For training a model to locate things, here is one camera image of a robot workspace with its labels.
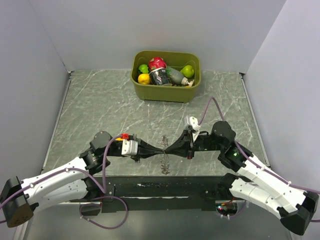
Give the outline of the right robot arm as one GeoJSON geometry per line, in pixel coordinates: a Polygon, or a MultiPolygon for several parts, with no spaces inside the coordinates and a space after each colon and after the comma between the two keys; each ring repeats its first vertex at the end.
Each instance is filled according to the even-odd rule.
{"type": "Polygon", "coordinates": [[[317,210],[319,195],[291,186],[238,144],[235,137],[226,121],[216,122],[207,133],[193,118],[165,153],[192,159],[195,152],[219,151],[218,160],[234,172],[225,174],[219,183],[218,193],[223,199],[246,200],[275,215],[292,233],[304,235],[317,210]]]}

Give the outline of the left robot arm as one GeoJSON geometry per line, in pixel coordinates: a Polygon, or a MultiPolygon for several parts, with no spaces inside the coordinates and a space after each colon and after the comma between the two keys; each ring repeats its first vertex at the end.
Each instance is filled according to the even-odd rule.
{"type": "Polygon", "coordinates": [[[0,194],[4,223],[14,228],[30,220],[37,211],[71,200],[93,201],[106,194],[106,179],[99,183],[93,175],[106,172],[110,165],[108,156],[130,157],[139,162],[163,152],[136,135],[121,133],[112,137],[100,131],[89,148],[68,163],[31,178],[7,180],[0,194]]]}

